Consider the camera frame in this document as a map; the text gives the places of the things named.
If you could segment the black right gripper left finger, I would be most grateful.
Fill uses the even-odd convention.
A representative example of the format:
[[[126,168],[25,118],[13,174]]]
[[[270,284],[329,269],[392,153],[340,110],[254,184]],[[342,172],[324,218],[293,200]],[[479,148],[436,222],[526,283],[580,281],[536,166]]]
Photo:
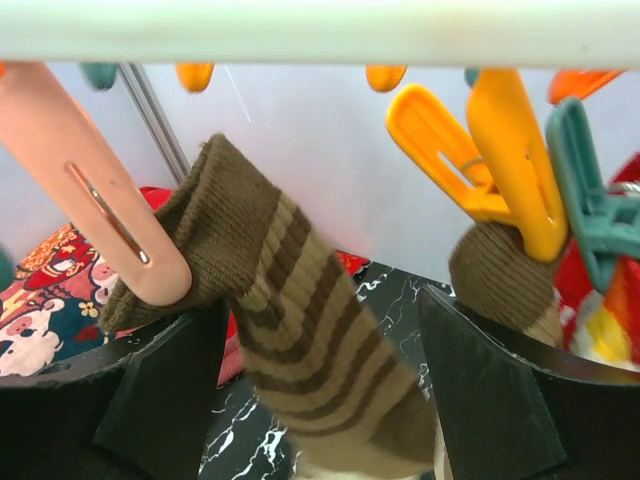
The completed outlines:
[[[2,478],[196,478],[228,320],[217,302],[2,378]]]

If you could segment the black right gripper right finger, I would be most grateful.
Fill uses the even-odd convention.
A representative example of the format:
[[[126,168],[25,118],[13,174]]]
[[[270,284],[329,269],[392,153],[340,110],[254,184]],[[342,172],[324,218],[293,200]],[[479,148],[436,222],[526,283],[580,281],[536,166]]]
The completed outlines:
[[[638,478],[638,373],[538,342],[432,286],[417,305],[455,478]]]

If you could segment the red patterned sock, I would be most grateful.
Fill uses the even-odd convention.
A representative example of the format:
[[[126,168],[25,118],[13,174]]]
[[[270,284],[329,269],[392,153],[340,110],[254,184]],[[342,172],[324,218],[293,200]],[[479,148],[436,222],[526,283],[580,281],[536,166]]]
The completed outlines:
[[[639,159],[629,161],[617,181],[607,186],[617,193],[639,194]],[[572,232],[555,286],[565,322],[565,348],[600,363],[638,371],[639,257],[619,258],[608,289],[600,293],[593,288]]]

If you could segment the brown striped sock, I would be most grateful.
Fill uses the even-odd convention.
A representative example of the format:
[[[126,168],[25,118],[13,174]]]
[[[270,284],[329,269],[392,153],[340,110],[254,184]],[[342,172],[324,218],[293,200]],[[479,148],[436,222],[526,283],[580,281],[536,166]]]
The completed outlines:
[[[558,347],[562,327],[553,279],[561,258],[549,263],[526,254],[519,230],[477,223],[458,241],[449,273],[460,303],[480,315]]]
[[[123,284],[100,316],[116,332],[229,303],[246,374],[309,466],[402,479],[433,466],[435,412],[335,251],[223,135],[202,147],[157,219],[193,276],[155,307]]]

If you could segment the pink clothes peg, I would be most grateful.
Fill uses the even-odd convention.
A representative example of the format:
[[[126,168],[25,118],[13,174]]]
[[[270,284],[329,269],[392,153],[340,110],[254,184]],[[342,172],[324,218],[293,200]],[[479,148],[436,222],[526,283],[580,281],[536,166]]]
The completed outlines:
[[[144,302],[192,284],[187,261],[84,110],[39,62],[5,62],[1,142]]]

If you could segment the white plastic clip hanger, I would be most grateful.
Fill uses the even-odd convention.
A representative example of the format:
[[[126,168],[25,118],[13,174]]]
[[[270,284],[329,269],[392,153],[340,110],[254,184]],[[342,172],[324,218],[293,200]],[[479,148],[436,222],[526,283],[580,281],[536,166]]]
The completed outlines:
[[[635,1],[5,1],[5,60],[635,69]]]

